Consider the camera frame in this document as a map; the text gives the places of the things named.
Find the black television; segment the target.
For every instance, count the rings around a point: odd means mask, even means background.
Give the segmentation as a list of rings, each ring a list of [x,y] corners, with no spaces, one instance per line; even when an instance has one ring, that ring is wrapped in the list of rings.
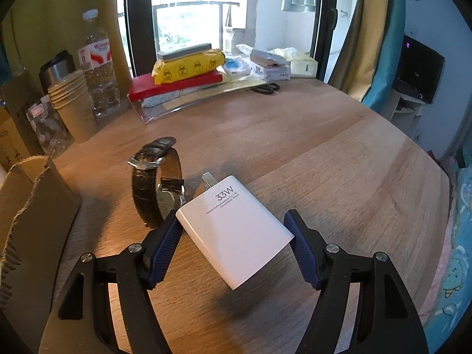
[[[404,35],[392,87],[399,93],[431,104],[435,99],[445,58],[416,39]]]

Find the cardboard box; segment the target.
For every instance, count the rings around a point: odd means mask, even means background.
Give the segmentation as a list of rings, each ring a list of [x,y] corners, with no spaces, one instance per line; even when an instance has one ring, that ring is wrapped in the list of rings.
[[[81,199],[45,156],[26,158],[1,186],[1,310],[50,305],[65,240]]]

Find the clear plastic tray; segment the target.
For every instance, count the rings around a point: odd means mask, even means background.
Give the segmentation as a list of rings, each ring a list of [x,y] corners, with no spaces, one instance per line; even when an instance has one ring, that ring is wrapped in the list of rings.
[[[224,77],[223,82],[207,86],[186,88],[167,94],[158,94],[143,100],[130,102],[130,107],[141,119],[143,124],[148,124],[156,119],[171,114],[186,106],[191,106],[199,101],[214,96],[237,90],[252,89],[262,86],[266,82],[252,76],[238,78],[236,80]]]

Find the white tv stand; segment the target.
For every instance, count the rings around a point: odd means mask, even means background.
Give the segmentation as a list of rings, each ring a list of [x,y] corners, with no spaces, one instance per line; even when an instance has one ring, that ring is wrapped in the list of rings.
[[[418,98],[390,90],[390,95],[380,114],[405,135],[414,139],[416,128],[429,105]]]

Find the brown leather wristwatch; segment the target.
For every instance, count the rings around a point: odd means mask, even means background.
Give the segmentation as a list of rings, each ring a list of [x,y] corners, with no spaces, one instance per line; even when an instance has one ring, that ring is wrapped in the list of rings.
[[[132,194],[144,224],[158,229],[167,215],[186,202],[182,167],[174,137],[160,137],[143,145],[128,160],[133,167]]]

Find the stack of brown paper cups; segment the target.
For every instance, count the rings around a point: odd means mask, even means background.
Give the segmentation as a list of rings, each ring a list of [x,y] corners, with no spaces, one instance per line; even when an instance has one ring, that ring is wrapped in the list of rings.
[[[77,143],[91,139],[98,131],[83,71],[74,71],[48,88],[54,109]]]

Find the brown lamp packaging box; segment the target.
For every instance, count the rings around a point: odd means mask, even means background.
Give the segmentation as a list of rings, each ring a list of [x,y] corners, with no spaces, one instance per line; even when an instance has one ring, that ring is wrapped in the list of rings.
[[[28,71],[1,86],[1,166],[5,171],[25,158],[42,154],[26,116],[36,99]]]

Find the white boxes stack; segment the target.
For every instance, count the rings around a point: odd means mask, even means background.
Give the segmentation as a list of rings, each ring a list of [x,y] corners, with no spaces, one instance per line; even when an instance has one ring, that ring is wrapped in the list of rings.
[[[264,81],[315,78],[318,73],[318,62],[294,47],[264,51],[238,44],[236,48],[245,55],[251,71]]]

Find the white 33W charger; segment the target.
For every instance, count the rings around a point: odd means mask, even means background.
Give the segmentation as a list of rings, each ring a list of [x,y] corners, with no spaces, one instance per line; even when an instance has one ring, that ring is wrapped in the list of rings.
[[[201,178],[208,189],[183,205],[176,218],[218,275],[235,290],[294,238],[234,176]]]

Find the grey white wireless charger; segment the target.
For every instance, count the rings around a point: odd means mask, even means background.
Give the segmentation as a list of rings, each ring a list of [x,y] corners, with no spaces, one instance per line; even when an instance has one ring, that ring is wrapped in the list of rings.
[[[157,53],[157,60],[168,62],[174,59],[183,58],[185,56],[198,54],[207,50],[211,50],[212,46],[210,43],[203,43],[195,46],[188,46],[179,50],[172,50],[168,52],[159,51]]]

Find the red book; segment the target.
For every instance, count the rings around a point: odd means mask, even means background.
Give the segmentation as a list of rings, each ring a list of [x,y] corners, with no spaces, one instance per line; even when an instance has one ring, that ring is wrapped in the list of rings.
[[[151,73],[132,79],[128,98],[131,102],[141,101],[160,94],[167,94],[177,90],[206,86],[223,81],[223,75],[218,71],[211,71],[193,78],[176,81],[169,84],[155,84]]]

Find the clear glass stickered jar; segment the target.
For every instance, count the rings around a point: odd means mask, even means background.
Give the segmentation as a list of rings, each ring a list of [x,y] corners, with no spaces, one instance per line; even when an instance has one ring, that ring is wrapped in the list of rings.
[[[49,95],[33,104],[26,111],[26,117],[47,156],[56,158],[72,144],[73,138],[54,109]]]

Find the clear plastic water bottle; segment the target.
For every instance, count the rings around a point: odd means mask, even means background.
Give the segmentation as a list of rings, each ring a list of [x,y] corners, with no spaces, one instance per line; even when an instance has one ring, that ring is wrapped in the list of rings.
[[[99,23],[97,9],[84,12],[82,19],[86,40],[78,50],[78,61],[86,77],[94,114],[96,117],[106,117],[121,105],[110,39]]]

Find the steel thermos black lid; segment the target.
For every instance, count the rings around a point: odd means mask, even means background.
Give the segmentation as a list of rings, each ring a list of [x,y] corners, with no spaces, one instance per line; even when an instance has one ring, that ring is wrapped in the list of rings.
[[[73,63],[73,57],[67,50],[56,54],[51,60],[41,66],[38,74],[44,94],[47,94],[49,87],[74,71],[76,71],[76,68]]]

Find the blue cartoon bedsheet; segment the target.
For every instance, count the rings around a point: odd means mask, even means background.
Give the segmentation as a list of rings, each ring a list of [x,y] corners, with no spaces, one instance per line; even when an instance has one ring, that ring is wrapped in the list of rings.
[[[436,353],[471,305],[471,151],[460,149],[446,164],[451,203],[443,249],[420,311],[430,353]]]

